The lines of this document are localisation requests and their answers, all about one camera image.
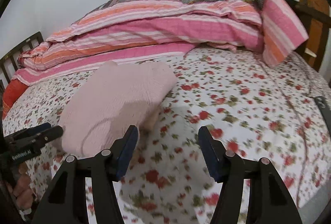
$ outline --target pink striped quilt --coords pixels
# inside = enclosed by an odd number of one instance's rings
[[[53,33],[19,57],[21,67],[47,70],[62,62],[108,51],[186,41],[245,45],[262,52],[260,14],[242,0],[183,4],[139,0],[95,11]]]
[[[32,86],[50,78],[61,77],[74,72],[96,70],[106,61],[115,61],[122,64],[157,59],[164,56],[183,56],[195,47],[195,44],[176,42],[110,51],[67,61],[45,71],[36,71],[28,67],[18,69],[12,80],[18,79],[25,85]]]
[[[284,0],[265,0],[262,10],[263,60],[274,67],[308,39],[300,19]]]

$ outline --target red flower pattern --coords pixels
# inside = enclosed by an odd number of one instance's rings
[[[200,59],[202,51],[208,51],[208,57],[204,57],[201,61],[197,60],[196,55],[199,54]],[[177,210],[190,212],[193,197],[197,205],[208,205],[208,203],[214,204],[212,206],[216,205],[217,197],[216,201],[211,201],[212,194],[217,194],[217,188],[213,183],[201,185],[205,187],[205,198],[192,187],[195,173],[199,171],[201,176],[205,176],[205,182],[209,182],[208,172],[202,171],[205,166],[200,165],[202,155],[195,137],[197,129],[204,125],[208,125],[215,139],[221,138],[226,148],[236,151],[241,157],[259,159],[265,156],[272,159],[299,207],[309,197],[313,197],[324,184],[327,178],[325,167],[328,166],[327,160],[331,157],[329,150],[331,144],[327,132],[321,127],[325,126],[322,117],[319,113],[315,113],[318,110],[315,109],[314,101],[302,94],[308,88],[307,68],[302,71],[293,63],[291,57],[277,68],[269,69],[266,66],[261,68],[255,63],[252,65],[255,59],[247,51],[214,52],[210,48],[196,48],[186,57],[180,58],[179,62],[171,57],[167,58],[167,64],[177,71],[175,74],[178,77],[181,77],[178,79],[181,84],[174,87],[162,103],[164,114],[159,116],[156,129],[151,133],[151,142],[148,143],[146,152],[142,152],[144,156],[138,158],[138,165],[130,171],[134,173],[135,179],[130,175],[126,184],[125,179],[121,180],[120,184],[126,186],[121,188],[122,192],[118,196],[121,210],[123,210],[121,196],[133,197],[139,190],[141,190],[141,206],[136,208],[150,214],[159,214],[160,191],[163,192],[163,204],[167,208],[175,206]],[[6,134],[46,121],[56,124],[66,103],[92,73],[80,72],[31,86],[34,95],[21,96],[9,111],[8,120],[4,120]],[[272,81],[274,78],[278,78],[277,87]],[[282,95],[282,91],[288,95],[287,99]],[[294,106],[298,115],[287,105],[287,101]],[[297,120],[302,122],[301,127],[296,125]],[[280,131],[282,124],[285,128],[284,132]],[[233,128],[241,128],[243,132],[233,132]],[[307,142],[309,154],[305,155],[305,148],[301,142],[298,143],[298,140]],[[50,180],[49,174],[54,175],[67,157],[67,154],[56,153],[55,150],[50,150],[51,148],[52,145],[48,144],[40,159],[28,161],[31,188],[39,198],[47,187],[45,182]],[[301,171],[304,161],[306,161],[306,172],[301,177],[296,171]],[[168,170],[166,167],[169,164],[174,164],[184,172]],[[91,198],[91,187],[87,186],[86,190],[87,197]],[[93,204],[88,202],[88,205],[89,213],[93,214]],[[203,206],[196,208],[197,216],[201,215],[204,219],[207,219],[207,212]],[[161,214],[159,217],[161,219],[163,217],[165,223],[170,222],[171,215]],[[190,223],[191,214],[179,216],[178,223]],[[125,213],[124,218],[127,218],[125,222],[128,223],[140,221],[129,213]],[[151,218],[150,221],[157,222],[157,219],[157,217]]]
[[[209,197],[205,197],[206,204],[209,206],[216,206],[219,199],[219,194],[213,193]]]

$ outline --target folded blanket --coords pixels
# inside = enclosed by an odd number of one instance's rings
[[[263,52],[263,60],[272,67],[307,40],[302,23],[284,0],[243,1],[246,4],[240,0],[110,0],[22,53],[19,65],[46,70],[116,49],[187,41],[232,50],[245,45]]]
[[[164,56],[184,56],[196,46],[197,45],[195,44],[183,41],[162,45],[132,47],[63,62],[45,71],[36,71],[28,67],[21,68],[15,72],[9,85],[18,79],[25,85],[32,86],[47,79],[69,75],[74,72],[97,70],[107,61],[123,64],[157,59]]]
[[[64,130],[60,149],[91,157],[122,138],[130,125],[150,130],[155,111],[175,84],[164,63],[106,62],[65,106],[59,120]]]
[[[20,55],[22,67],[46,70],[67,60],[169,42],[244,44],[262,52],[259,13],[241,0],[183,4],[170,0],[120,3],[95,11]]]

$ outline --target wooden headboard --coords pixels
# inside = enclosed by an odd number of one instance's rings
[[[300,56],[302,56],[307,63],[309,62],[309,59],[311,57],[315,58],[314,64],[312,65],[312,67],[318,72],[321,67],[324,53],[325,53],[325,48],[326,48],[326,43],[327,43],[328,33],[329,33],[328,29],[331,28],[331,17],[312,7],[309,7],[306,4],[299,3],[298,1],[295,1],[295,0],[285,0],[285,1],[292,8],[292,10],[297,14],[297,16],[301,20],[303,26],[305,27],[305,29],[307,30],[308,33],[309,33],[311,23],[313,20],[316,20],[316,21],[319,21],[320,23],[322,23],[322,25],[323,25],[322,27],[323,27],[323,29],[325,29],[323,31],[323,35],[322,35],[321,39],[319,40],[320,44],[316,44],[318,46],[318,50],[317,50],[316,54],[307,50],[307,43],[309,42],[309,40],[305,41],[301,46],[299,46],[296,49],[296,52]]]
[[[3,72],[3,75],[5,76],[7,83],[10,82],[12,76],[11,69],[14,68],[14,71],[17,71],[17,69],[19,68],[17,62],[19,54],[23,51],[38,46],[43,41],[44,40],[42,38],[41,32],[37,32],[31,35],[29,38],[26,38],[24,41],[20,42],[17,46],[15,46],[11,51],[9,51],[0,59],[0,68]]]

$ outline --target blue gripper pad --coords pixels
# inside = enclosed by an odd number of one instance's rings
[[[131,125],[122,139],[125,144],[123,145],[123,150],[120,152],[120,155],[118,157],[118,165],[116,171],[116,178],[118,180],[120,180],[121,177],[125,176],[126,171],[129,167],[133,151],[138,141],[137,127]]]
[[[202,126],[198,132],[199,146],[204,156],[209,175],[214,178],[215,182],[219,182],[222,178],[222,174],[219,172],[219,161],[211,145],[213,140],[207,127]]]

